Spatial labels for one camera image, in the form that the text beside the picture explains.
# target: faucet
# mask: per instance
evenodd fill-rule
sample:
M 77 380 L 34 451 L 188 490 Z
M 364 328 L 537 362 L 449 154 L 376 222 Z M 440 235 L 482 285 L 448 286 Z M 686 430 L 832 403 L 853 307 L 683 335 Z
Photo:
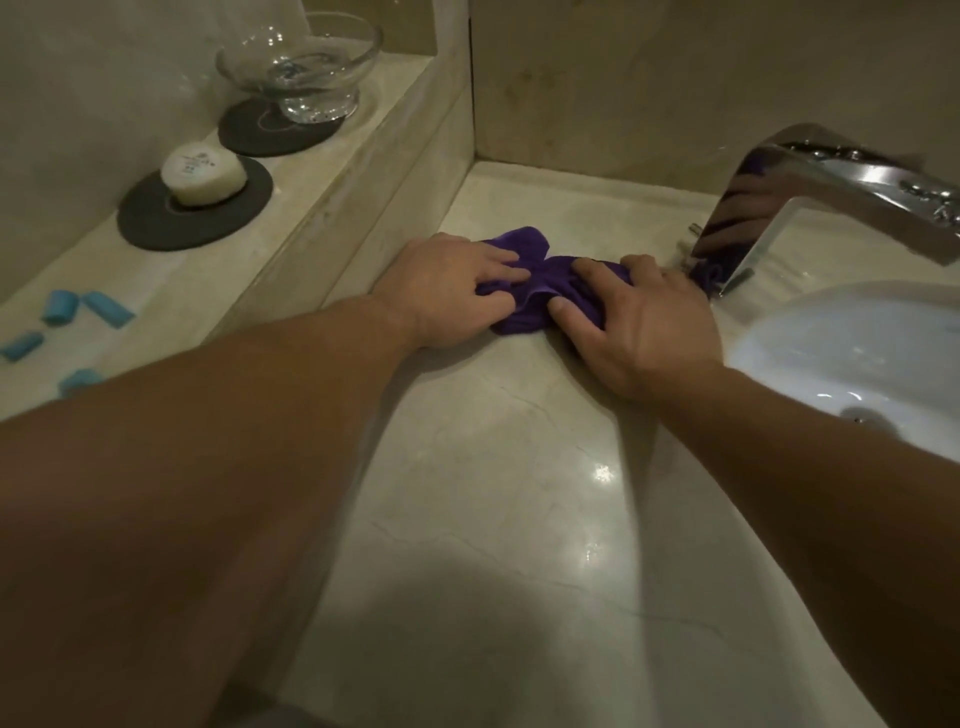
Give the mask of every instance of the faucet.
M 711 297 L 748 280 L 797 209 L 815 201 L 941 265 L 960 258 L 960 188 L 816 124 L 754 147 L 698 235 L 687 271 Z

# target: purple towel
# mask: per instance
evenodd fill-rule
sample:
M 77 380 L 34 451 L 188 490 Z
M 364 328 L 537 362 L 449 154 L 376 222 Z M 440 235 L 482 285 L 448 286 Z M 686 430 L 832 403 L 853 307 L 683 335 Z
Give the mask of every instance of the purple towel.
M 576 303 L 594 324 L 604 325 L 603 304 L 590 287 L 570 269 L 577 258 L 573 255 L 547 257 L 550 244 L 536 228 L 520 228 L 505 232 L 488 243 L 506 251 L 516 251 L 520 260 L 513 263 L 530 271 L 530 279 L 511 285 L 503 280 L 481 283 L 477 294 L 486 296 L 493 291 L 509 291 L 516 301 L 516 311 L 498 324 L 491 326 L 499 334 L 530 333 L 553 324 L 546 309 L 554 296 L 563 296 Z M 630 272 L 619 263 L 606 264 L 621 279 L 630 282 Z

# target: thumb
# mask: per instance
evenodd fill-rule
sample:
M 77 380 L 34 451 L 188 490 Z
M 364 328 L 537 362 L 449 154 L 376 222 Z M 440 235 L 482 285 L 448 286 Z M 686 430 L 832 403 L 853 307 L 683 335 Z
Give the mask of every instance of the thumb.
M 547 310 L 557 322 L 557 326 L 570 337 L 573 346 L 580 355 L 587 359 L 588 355 L 603 344 L 606 334 L 593 325 L 587 315 L 580 310 L 576 303 L 560 296 L 550 299 Z

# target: blue object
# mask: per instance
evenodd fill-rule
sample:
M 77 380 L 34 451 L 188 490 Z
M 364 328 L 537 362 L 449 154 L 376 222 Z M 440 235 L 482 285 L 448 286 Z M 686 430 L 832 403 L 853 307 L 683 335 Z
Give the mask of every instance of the blue object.
M 133 314 L 124 306 L 100 291 L 90 291 L 84 294 L 84 303 L 91 311 L 114 328 L 125 326 L 133 318 Z
M 51 327 L 65 326 L 73 321 L 79 305 L 80 296 L 73 291 L 51 291 L 40 321 Z
M 77 390 L 89 387 L 91 384 L 99 384 L 103 380 L 104 378 L 92 369 L 78 369 L 58 384 L 57 387 L 60 389 L 61 397 L 69 397 Z
M 27 331 L 0 348 L 7 361 L 19 361 L 43 343 L 43 334 L 39 331 Z

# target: black coaster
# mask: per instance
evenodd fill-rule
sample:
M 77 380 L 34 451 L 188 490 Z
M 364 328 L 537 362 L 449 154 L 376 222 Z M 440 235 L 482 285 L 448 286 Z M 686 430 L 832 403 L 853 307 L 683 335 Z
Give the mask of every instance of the black coaster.
M 247 184 L 216 205 L 184 207 L 174 199 L 159 172 L 138 182 L 120 203 L 117 228 L 127 242 L 147 251 L 199 248 L 249 223 L 270 202 L 274 178 L 256 159 L 240 157 Z
M 282 157 L 327 141 L 346 118 L 319 124 L 290 121 L 276 104 L 247 99 L 227 109 L 220 120 L 220 143 L 238 155 Z

